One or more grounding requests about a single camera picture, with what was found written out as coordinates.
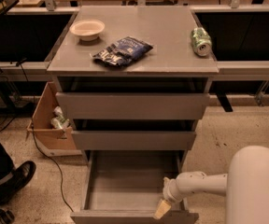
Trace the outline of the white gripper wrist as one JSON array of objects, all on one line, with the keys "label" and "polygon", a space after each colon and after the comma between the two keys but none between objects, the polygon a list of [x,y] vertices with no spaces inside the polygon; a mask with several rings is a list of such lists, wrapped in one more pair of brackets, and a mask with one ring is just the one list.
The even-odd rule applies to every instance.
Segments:
[{"label": "white gripper wrist", "polygon": [[154,219],[161,219],[171,209],[171,203],[180,203],[182,201],[182,193],[175,179],[169,179],[168,177],[163,179],[163,197],[165,200],[159,200],[153,215]]}]

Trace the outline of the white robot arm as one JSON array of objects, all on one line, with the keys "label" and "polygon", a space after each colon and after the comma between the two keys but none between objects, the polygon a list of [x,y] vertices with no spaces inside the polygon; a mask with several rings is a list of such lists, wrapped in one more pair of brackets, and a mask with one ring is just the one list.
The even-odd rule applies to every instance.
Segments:
[{"label": "white robot arm", "polygon": [[248,146],[237,151],[222,175],[185,172],[163,180],[163,197],[153,215],[165,216],[172,205],[197,193],[226,198],[225,224],[269,224],[269,148]]}]

